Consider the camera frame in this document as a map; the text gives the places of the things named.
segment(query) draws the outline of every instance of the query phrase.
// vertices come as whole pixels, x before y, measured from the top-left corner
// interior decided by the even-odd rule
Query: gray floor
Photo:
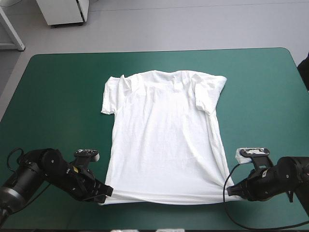
[[[309,0],[91,0],[84,26],[56,29],[35,0],[4,10],[26,50],[0,51],[0,118],[35,54],[285,47],[298,64],[309,51]]]

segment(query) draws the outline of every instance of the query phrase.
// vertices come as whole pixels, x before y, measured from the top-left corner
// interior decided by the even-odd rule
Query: t-shirt
[[[195,71],[109,78],[101,112],[115,115],[105,182],[114,191],[105,204],[223,201],[229,170],[215,109],[225,82]]]

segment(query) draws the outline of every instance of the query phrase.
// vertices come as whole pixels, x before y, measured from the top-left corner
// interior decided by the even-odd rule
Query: black cylinder
[[[19,166],[0,188],[0,207],[9,214],[22,209],[43,181],[43,173],[36,163]]]

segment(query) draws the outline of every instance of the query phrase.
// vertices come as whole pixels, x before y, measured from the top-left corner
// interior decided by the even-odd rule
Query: black cable
[[[284,229],[289,229],[289,228],[294,228],[294,227],[298,227],[298,226],[303,226],[303,225],[306,225],[309,223],[309,221],[304,221],[304,222],[301,222],[301,223],[298,223],[298,224],[295,224],[295,225],[291,225],[291,226],[282,226],[282,227],[275,227],[275,228],[251,228],[251,227],[247,227],[247,226],[244,226],[238,222],[236,222],[232,216],[230,215],[230,213],[228,212],[227,210],[227,205],[226,205],[226,201],[225,201],[225,187],[226,187],[226,184],[227,184],[227,181],[229,180],[229,178],[231,177],[232,173],[234,172],[234,170],[240,166],[240,164],[237,164],[232,170],[231,170],[231,173],[228,175],[225,183],[224,183],[224,186],[223,186],[223,204],[224,204],[224,210],[227,214],[227,216],[231,219],[232,222],[234,222],[236,225],[242,227],[242,228],[245,228],[247,230],[250,230],[250,231],[274,231],[274,230],[284,230]]]
[[[30,202],[28,202],[28,204],[26,204],[23,208],[21,208],[21,209],[15,211],[15,212],[12,213],[12,214],[16,214],[17,212],[19,212],[19,211],[23,210],[24,208],[26,208],[27,206],[29,206],[29,205],[30,205],[32,202],[34,202],[39,196],[41,196],[42,193],[44,193],[45,190],[47,190],[47,188],[48,188],[50,185],[51,185],[51,184],[49,183],[38,195],[36,195]]]
[[[9,169],[11,172],[15,173],[15,179],[17,179],[17,172],[16,172],[14,169],[12,169],[11,166],[10,166],[10,157],[11,157],[11,155],[12,155],[13,153],[15,153],[15,152],[18,151],[18,150],[21,151],[21,154],[20,154],[19,157],[23,157],[23,155],[24,155],[24,150],[21,149],[21,148],[19,148],[19,147],[17,147],[17,148],[14,148],[14,149],[8,154],[8,157],[7,157],[7,159],[6,159],[6,166],[8,167],[8,169]]]

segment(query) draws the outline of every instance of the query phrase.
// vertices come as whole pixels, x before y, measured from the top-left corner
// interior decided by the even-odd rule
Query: white cabinet
[[[89,0],[37,0],[48,25],[87,21]]]

